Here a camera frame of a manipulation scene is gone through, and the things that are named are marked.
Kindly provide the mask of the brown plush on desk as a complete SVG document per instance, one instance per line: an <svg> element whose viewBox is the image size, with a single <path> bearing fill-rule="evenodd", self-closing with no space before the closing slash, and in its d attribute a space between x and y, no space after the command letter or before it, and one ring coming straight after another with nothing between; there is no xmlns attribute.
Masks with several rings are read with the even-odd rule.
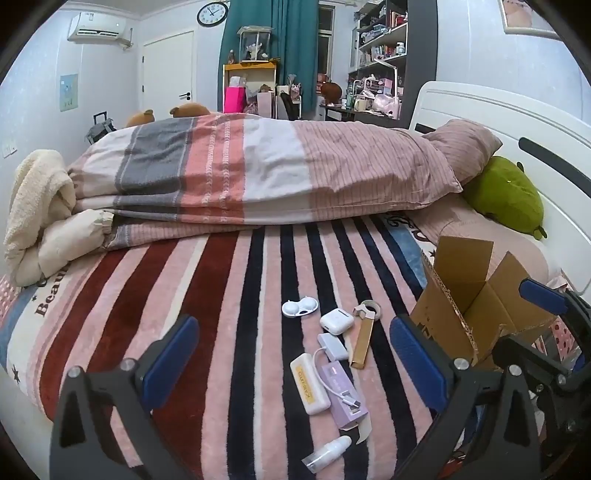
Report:
<svg viewBox="0 0 591 480"><path fill-rule="evenodd" d="M320 88L322 99L324 99L325 106L335 106L341 104L342 88L339 84L328 81L322 83Z"/></svg>

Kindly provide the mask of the purple small box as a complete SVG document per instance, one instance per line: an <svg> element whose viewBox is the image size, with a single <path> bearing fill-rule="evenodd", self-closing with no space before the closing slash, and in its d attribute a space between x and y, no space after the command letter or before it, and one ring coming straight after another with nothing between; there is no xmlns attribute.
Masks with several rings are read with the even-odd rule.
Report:
<svg viewBox="0 0 591 480"><path fill-rule="evenodd" d="M357 444L365 442L372 432L370 413L363 396L356 391L341 363L329 362L318 370L325 389L328 391L331 407L329 410L339 430L359 434Z"/></svg>

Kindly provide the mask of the white door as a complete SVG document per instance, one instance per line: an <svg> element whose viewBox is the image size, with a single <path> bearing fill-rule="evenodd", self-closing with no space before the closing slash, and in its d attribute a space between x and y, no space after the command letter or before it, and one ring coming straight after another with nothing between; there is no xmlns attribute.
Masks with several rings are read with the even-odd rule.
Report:
<svg viewBox="0 0 591 480"><path fill-rule="evenodd" d="M156 120L193 98L193 32L146 43L142 54L142 107Z"/></svg>

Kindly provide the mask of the white small bottle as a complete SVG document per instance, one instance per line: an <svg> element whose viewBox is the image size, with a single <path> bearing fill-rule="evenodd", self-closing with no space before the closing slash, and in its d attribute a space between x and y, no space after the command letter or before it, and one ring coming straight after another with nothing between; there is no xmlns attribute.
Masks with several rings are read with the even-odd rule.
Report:
<svg viewBox="0 0 591 480"><path fill-rule="evenodd" d="M341 436L331 442L326 443L317 451L312 452L301 460L301 463L308 468L312 474L317 474L329 465L342 457L342 455L352 445L352 439L349 436Z"/></svg>

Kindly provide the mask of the cream fluffy blanket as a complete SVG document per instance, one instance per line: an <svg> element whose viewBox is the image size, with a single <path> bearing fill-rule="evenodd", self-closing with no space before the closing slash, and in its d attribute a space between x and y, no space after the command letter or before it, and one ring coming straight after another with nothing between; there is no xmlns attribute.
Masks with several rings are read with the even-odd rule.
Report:
<svg viewBox="0 0 591 480"><path fill-rule="evenodd" d="M35 150L17 167L4 239L14 285L27 287L102 247L113 214L74 211L74 183L55 150Z"/></svg>

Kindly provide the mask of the yellow wooden shelf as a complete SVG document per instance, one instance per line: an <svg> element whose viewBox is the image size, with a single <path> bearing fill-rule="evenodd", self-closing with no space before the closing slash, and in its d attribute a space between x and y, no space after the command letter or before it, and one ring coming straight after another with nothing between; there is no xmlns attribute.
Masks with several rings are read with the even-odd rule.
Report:
<svg viewBox="0 0 591 480"><path fill-rule="evenodd" d="M259 93L270 92L270 112L274 114L274 95L276 94L277 70L276 62L267 61L259 63L233 63L224 64L222 67L222 111L224 90L226 87L245 87L245 108L249 103L259 99Z"/></svg>

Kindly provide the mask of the tape roll with dispenser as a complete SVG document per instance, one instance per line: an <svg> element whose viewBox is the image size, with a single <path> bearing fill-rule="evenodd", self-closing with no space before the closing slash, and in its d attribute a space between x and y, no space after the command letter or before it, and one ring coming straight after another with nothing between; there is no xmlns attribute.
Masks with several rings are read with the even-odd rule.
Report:
<svg viewBox="0 0 591 480"><path fill-rule="evenodd" d="M382 307L374 300L363 300L353 308L353 314L362 320L377 321L382 317Z"/></svg>

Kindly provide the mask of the white earbuds case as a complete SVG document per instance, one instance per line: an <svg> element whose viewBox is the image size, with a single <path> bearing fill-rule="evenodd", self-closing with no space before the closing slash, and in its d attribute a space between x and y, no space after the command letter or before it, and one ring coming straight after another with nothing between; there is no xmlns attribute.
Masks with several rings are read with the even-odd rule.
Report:
<svg viewBox="0 0 591 480"><path fill-rule="evenodd" d="M346 330L352 328L354 323L355 318L353 315L341 308L335 308L325 313L320 319L322 329L334 336L342 335Z"/></svg>

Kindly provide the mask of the white bed headboard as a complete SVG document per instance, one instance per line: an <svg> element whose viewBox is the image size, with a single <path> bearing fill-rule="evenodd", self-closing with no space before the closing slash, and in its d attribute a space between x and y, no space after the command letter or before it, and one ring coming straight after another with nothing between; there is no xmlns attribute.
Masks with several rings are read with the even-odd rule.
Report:
<svg viewBox="0 0 591 480"><path fill-rule="evenodd" d="M590 298L590 125L554 106L479 85L430 81L410 129L429 133L451 119L482 124L498 154L525 168L544 205L542 240L570 286Z"/></svg>

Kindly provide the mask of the striped folded quilt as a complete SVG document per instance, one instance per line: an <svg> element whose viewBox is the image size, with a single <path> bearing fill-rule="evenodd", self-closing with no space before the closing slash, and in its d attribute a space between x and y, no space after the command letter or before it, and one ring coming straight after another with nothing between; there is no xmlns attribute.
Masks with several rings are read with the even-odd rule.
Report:
<svg viewBox="0 0 591 480"><path fill-rule="evenodd" d="M462 189L444 154L407 130L249 114L121 129L69 174L78 210L113 214L108 250L417 210Z"/></svg>

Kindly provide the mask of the white yellow label case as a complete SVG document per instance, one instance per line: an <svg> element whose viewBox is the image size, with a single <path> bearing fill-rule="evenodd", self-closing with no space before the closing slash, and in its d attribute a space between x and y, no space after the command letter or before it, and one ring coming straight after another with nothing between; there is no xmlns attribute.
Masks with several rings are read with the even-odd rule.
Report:
<svg viewBox="0 0 591 480"><path fill-rule="evenodd" d="M298 395L308 415L317 415L329 410L331 400L325 387L315 374L311 354L303 353L290 362L290 372L294 377Z"/></svg>

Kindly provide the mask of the green plush toy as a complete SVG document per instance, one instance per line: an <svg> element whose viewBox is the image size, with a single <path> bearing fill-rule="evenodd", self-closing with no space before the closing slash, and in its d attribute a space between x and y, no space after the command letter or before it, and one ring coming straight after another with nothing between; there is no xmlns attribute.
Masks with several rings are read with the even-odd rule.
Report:
<svg viewBox="0 0 591 480"><path fill-rule="evenodd" d="M465 185L463 196L490 220L536 240L547 237L541 197L520 162L493 156L483 172Z"/></svg>

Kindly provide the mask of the white cable adapter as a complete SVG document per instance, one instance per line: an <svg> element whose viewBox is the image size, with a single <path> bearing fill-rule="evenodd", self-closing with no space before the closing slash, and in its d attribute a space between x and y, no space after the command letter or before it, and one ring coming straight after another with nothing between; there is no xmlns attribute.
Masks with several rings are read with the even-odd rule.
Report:
<svg viewBox="0 0 591 480"><path fill-rule="evenodd" d="M318 349L312 355L312 365L322 386L342 405L351 410L360 410L362 402L342 362L348 357L348 350L334 335L318 335Z"/></svg>

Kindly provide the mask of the pink gift bag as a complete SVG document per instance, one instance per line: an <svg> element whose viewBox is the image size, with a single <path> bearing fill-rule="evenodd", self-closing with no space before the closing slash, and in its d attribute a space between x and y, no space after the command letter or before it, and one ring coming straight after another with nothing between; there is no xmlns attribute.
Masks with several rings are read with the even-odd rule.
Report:
<svg viewBox="0 0 591 480"><path fill-rule="evenodd" d="M245 87L226 87L224 90L224 113L242 113L245 110Z"/></svg>

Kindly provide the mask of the round wall clock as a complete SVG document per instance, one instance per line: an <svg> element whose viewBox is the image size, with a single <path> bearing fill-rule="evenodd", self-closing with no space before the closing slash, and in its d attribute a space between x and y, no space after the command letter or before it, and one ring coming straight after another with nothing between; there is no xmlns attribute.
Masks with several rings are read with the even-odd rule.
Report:
<svg viewBox="0 0 591 480"><path fill-rule="evenodd" d="M228 4L222 1L212 1L202 6L197 12L197 24L204 28L211 28L221 24L228 17Z"/></svg>

